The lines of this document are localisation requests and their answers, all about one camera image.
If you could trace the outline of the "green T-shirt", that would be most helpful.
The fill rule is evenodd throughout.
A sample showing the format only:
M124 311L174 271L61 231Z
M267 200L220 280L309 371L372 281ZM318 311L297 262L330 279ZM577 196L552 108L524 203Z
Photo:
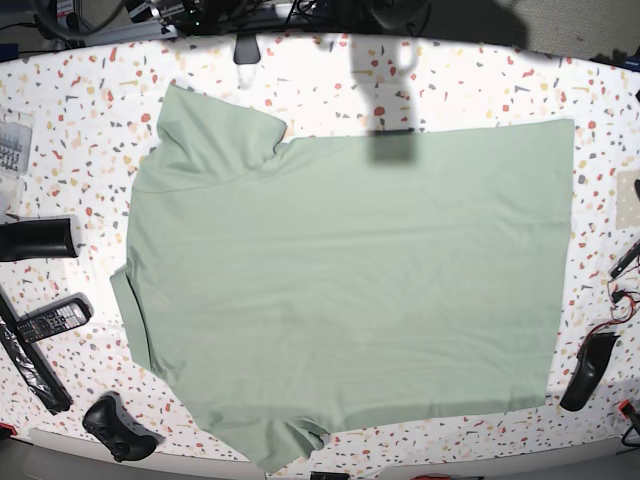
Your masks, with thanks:
M166 91L111 279L134 361L269 473L335 432L542 406L573 122L285 130Z

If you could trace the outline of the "black remote control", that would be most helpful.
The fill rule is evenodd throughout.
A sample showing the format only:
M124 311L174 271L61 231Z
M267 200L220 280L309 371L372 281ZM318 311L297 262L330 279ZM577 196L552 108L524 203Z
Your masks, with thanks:
M84 326L93 316L87 299L80 294L40 308L17 322L17 330L27 344Z

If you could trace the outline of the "terrazzo pattern table cloth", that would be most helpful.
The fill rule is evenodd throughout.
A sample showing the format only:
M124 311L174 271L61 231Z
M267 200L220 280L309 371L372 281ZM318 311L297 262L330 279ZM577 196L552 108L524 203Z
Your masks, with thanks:
M518 49L283 34L4 63L33 120L21 218L70 216L75 259L3 264L25 313L93 318L41 351L50 414L8 358L1 419L84 438L117 392L161 451L374 477L619 435L639 303L639 77Z

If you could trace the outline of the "black cylinder bottle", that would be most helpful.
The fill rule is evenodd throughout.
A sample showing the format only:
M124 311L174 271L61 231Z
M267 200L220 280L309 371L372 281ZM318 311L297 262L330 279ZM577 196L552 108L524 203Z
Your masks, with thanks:
M77 258L75 216L24 219L1 225L1 261Z

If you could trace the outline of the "black game controller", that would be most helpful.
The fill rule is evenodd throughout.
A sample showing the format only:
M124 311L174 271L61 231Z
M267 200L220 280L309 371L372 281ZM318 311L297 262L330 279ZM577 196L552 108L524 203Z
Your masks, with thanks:
M82 426L111 453L118 462L141 461L153 454L158 446L152 435L139 435L118 415L116 399L104 395L85 413Z

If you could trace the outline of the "long black bar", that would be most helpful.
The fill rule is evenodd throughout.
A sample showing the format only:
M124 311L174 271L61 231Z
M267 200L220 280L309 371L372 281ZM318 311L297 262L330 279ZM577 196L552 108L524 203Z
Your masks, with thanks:
M28 390L51 415L69 411L72 399L40 351L19 334L18 317L1 292L1 344Z

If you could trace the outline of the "clear plastic parts box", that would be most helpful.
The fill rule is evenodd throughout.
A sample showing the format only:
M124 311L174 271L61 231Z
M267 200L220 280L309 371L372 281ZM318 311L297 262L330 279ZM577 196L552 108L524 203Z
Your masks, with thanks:
M32 136L31 115L1 108L1 214L15 214L19 208L30 164Z

